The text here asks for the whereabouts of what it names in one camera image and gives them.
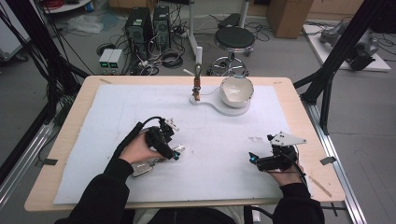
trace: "computer tower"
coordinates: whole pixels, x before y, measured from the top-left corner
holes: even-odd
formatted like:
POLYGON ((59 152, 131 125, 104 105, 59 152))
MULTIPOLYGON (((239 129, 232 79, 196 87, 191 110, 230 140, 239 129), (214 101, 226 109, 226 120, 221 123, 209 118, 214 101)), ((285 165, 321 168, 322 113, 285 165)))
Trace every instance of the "computer tower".
POLYGON ((153 38, 148 7, 132 8, 125 23, 125 33, 128 39, 132 40, 134 52, 138 54, 140 59, 147 60, 150 57, 149 42, 153 38))
POLYGON ((156 6, 152 17, 154 36, 157 49, 171 48, 169 7, 156 6))

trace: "gray floor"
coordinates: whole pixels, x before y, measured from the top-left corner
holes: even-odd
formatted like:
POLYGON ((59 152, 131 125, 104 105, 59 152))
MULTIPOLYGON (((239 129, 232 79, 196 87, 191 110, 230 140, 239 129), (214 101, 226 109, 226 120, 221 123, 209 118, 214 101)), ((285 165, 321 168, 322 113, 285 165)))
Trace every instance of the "gray floor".
MULTIPOLYGON (((84 13, 76 10, 57 15, 57 22, 84 13)), ((208 17, 197 18, 196 27, 211 20, 208 17)), ((257 21, 265 24, 265 18, 248 18, 247 22, 257 21)), ((121 17, 117 25, 99 35, 84 33, 66 34, 65 37, 80 55, 82 60, 95 74, 100 74, 99 56, 96 48, 108 42, 113 35, 121 35, 125 20, 121 17)), ((214 33, 215 22, 205 24, 201 32, 214 33)), ((268 42, 257 41, 254 52, 249 56, 239 55, 246 63, 253 77, 289 77, 292 81, 306 77, 320 67, 320 63, 305 36, 297 39, 277 39, 270 32, 268 42)), ((208 67, 219 56, 226 53, 216 49, 213 37, 196 36, 199 45, 204 47, 203 65, 208 67)), ((193 56, 188 42, 181 68, 172 70, 161 68, 158 76, 186 76, 183 68, 193 69, 193 56)), ((88 71, 75 54, 66 49, 70 61, 88 71)), ((378 52, 380 57, 395 60, 396 56, 384 50, 378 52)), ((396 219, 396 178, 393 173, 396 151, 396 63, 388 62, 390 72, 351 72, 340 70, 333 81, 332 102, 329 116, 329 131, 337 149, 347 177, 355 191, 361 209, 368 223, 394 223, 396 219)), ((45 99, 46 82, 32 61, 21 63, 12 61, 0 67, 0 116, 1 142, 0 163, 15 147, 24 132, 39 113, 45 99)), ((50 147, 45 148, 43 155, 50 147)), ((32 165, 27 174, 0 211, 0 223, 53 223, 57 218, 66 217, 67 212, 30 213, 23 208, 27 195, 33 186, 40 169, 32 165)), ((264 206, 273 211, 273 206, 264 206)), ((327 223, 349 223, 347 213, 325 210, 327 223)), ((262 223, 269 223, 263 218, 262 223)))

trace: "white device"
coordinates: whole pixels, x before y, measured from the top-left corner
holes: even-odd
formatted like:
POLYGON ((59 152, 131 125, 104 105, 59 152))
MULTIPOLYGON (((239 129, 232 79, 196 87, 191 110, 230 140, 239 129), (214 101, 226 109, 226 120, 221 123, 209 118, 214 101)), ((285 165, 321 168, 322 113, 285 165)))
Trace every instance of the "white device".
POLYGON ((122 53, 122 49, 113 49, 108 64, 111 75, 122 75, 122 69, 126 66, 126 60, 122 53))
POLYGON ((112 53, 113 49, 105 49, 99 59, 99 64, 103 69, 103 75, 108 75, 110 73, 110 65, 108 64, 108 60, 110 60, 112 53))

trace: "hand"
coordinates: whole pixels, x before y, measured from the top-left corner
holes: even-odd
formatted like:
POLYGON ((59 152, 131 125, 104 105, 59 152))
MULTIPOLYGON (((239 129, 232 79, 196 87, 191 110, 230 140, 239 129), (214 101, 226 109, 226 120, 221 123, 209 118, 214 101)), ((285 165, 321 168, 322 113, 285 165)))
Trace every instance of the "hand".
POLYGON ((154 158, 163 158, 157 152, 149 149, 145 141, 145 133, 139 134, 121 153, 120 159, 128 161, 129 163, 143 162, 154 158))
MULTIPOLYGON (((300 169, 304 172, 304 167, 297 162, 300 169)), ((282 187, 288 184, 303 183, 296 168, 292 165, 285 171, 266 171, 276 183, 282 187)))

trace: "black metal pole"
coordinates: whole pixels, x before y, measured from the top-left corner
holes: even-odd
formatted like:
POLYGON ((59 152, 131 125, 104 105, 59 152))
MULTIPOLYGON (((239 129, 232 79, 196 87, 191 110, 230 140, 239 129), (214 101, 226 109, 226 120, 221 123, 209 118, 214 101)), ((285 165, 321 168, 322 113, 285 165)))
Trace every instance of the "black metal pole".
POLYGON ((330 52, 329 57, 319 70, 309 77, 295 82, 295 88, 300 88, 311 82, 307 91, 301 95, 302 101, 310 105, 317 102, 318 97, 324 91, 322 108, 320 112, 320 127, 328 134, 327 122, 332 92, 332 80, 341 64, 356 46, 358 41, 367 31, 370 24, 378 17, 388 0, 365 0, 356 12, 352 21, 343 32, 342 36, 330 52))

